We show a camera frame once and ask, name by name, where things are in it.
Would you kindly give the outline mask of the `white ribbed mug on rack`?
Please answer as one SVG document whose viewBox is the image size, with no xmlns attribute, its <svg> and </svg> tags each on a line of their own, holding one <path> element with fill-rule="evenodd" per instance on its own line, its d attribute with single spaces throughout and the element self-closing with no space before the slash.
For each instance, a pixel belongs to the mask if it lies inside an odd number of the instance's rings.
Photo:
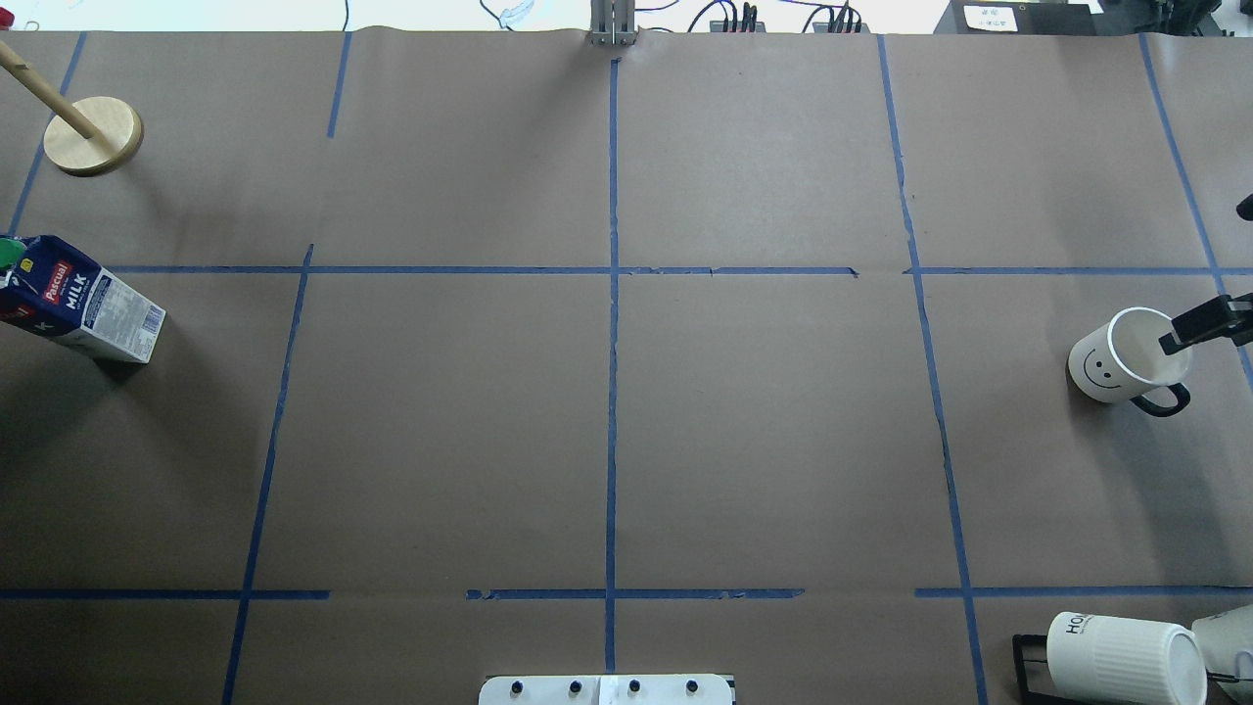
<svg viewBox="0 0 1253 705">
<path fill-rule="evenodd" d="M 1060 696 L 1091 704 L 1204 704 L 1198 637 L 1173 622 L 1060 612 L 1046 634 L 1048 674 Z"/>
</svg>

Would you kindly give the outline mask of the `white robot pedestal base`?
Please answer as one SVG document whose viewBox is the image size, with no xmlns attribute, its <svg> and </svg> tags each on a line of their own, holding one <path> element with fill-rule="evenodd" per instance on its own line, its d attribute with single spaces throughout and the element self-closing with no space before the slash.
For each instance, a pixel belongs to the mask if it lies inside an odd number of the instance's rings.
<svg viewBox="0 0 1253 705">
<path fill-rule="evenodd" d="M 733 677 L 709 672 L 489 677 L 479 704 L 736 704 Z"/>
</svg>

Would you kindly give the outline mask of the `black box with label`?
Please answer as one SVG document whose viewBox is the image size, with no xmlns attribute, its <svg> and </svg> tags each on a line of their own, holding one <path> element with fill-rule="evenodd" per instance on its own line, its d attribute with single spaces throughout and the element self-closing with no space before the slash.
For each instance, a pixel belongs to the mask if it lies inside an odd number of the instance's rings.
<svg viewBox="0 0 1253 705">
<path fill-rule="evenodd" d="M 1061 1 L 949 1 L 935 35 L 1096 36 L 1091 6 Z"/>
</svg>

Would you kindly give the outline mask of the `aluminium frame post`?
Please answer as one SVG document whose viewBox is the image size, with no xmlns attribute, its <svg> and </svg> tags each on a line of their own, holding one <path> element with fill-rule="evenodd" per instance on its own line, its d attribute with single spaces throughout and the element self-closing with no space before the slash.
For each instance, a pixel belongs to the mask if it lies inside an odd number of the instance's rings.
<svg viewBox="0 0 1253 705">
<path fill-rule="evenodd" d="M 638 40 L 634 0 L 591 0 L 589 43 L 596 46 L 632 46 Z"/>
</svg>

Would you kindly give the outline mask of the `blue white milk carton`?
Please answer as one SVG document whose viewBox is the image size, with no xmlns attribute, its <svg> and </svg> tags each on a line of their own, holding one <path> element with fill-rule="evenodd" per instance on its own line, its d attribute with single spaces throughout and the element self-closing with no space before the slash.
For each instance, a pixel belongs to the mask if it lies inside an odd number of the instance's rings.
<svg viewBox="0 0 1253 705">
<path fill-rule="evenodd" d="M 56 235 L 1 240 L 1 321 L 90 358 L 148 364 L 165 308 Z"/>
</svg>

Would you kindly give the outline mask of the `wooden mug tree stand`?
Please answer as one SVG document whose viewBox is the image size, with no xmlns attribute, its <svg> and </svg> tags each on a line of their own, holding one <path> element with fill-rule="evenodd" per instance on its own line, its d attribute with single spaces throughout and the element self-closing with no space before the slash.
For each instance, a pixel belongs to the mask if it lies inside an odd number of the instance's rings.
<svg viewBox="0 0 1253 705">
<path fill-rule="evenodd" d="M 94 95 L 71 101 L 13 48 L 1 44 L 1 63 L 28 93 L 53 111 L 43 152 L 71 177 L 95 177 L 129 162 L 142 147 L 144 123 L 130 104 Z"/>
</svg>

